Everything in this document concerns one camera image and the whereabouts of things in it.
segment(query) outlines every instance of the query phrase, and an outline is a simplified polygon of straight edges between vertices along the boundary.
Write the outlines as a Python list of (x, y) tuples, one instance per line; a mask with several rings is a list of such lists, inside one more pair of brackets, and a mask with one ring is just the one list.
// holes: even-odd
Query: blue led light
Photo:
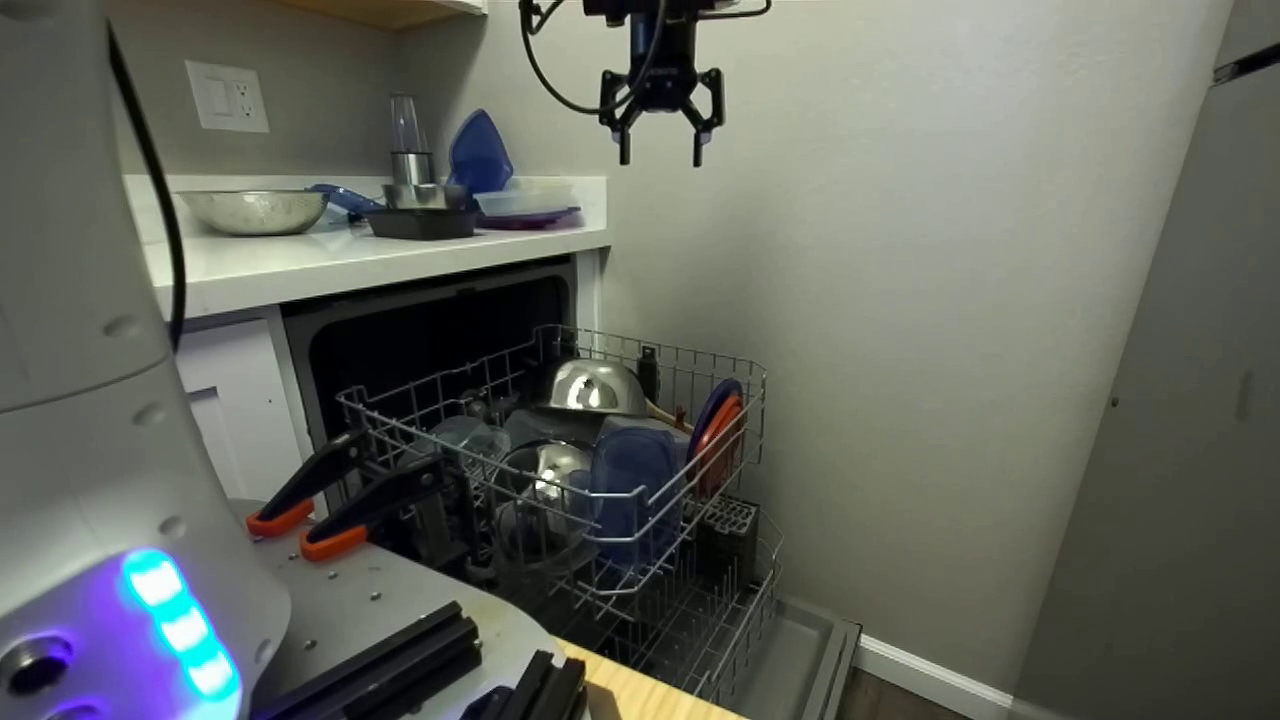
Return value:
[(184, 573), (173, 565), (169, 554), (127, 554), (125, 585), (151, 618), (164, 654), (181, 665), (199, 702), (223, 702), (240, 693), (240, 672), (229, 648), (215, 641), (199, 599), (190, 597)]

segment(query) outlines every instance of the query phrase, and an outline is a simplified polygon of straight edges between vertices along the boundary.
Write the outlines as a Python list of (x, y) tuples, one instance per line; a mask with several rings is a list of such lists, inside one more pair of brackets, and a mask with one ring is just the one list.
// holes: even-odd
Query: dishwasher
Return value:
[[(310, 444), (362, 431), (373, 485), (438, 469), (373, 541), (725, 707), (836, 716), (854, 638), (788, 599), (761, 547), (768, 371), (570, 307), (566, 258), (284, 307)], [(642, 421), (543, 410), (566, 366), (628, 369)], [(716, 394), (740, 394), (725, 429)]]

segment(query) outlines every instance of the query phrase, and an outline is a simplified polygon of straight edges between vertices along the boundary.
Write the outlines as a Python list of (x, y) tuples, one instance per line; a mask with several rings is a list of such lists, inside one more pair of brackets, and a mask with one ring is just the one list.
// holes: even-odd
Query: white wall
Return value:
[[(518, 167), (610, 167), (609, 319), (768, 360), (788, 589), (1012, 690), (1206, 87), (1229, 0), (781, 0), (705, 30), (727, 127), (610, 167), (509, 6), (402, 42), (438, 137), (489, 103)], [(548, 70), (593, 95), (618, 38)]]
[[(396, 38), (274, 0), (108, 0), (169, 172), (388, 172)], [(203, 131), (184, 60), (257, 70), (271, 131)], [(139, 167), (117, 120), (125, 166)]]

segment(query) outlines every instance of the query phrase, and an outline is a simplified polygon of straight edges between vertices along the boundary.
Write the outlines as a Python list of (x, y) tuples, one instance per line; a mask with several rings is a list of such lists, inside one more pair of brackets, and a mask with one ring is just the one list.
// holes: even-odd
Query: white robot body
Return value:
[(292, 599), (164, 346), (96, 0), (0, 0), (0, 216), (0, 716), (244, 716)]

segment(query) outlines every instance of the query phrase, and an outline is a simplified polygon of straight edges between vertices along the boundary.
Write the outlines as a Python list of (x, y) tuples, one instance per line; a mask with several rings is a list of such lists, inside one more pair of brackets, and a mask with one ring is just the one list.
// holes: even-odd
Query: tools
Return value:
[(587, 711), (584, 665), (536, 654), (514, 690), (492, 690), (464, 720), (580, 720)]
[(460, 614), (460, 606), (442, 606), (402, 633), (292, 690), (287, 696), (257, 705), (251, 720), (396, 720), (474, 665), (474, 624)]
[[(359, 474), (362, 459), (362, 431), (344, 431), (327, 439), (314, 458), (305, 459), (298, 474), (292, 474), (292, 480), (260, 511), (249, 517), (249, 532), (257, 541), (280, 541), (296, 532), (310, 517), (310, 498), (352, 480), (352, 474)], [(400, 511), (402, 505), (438, 498), (442, 480), (449, 475), (431, 459), (377, 475), (344, 510), (308, 530), (308, 535), (298, 541), (298, 555), (310, 565), (348, 555), (352, 547), (367, 545), (373, 523)]]

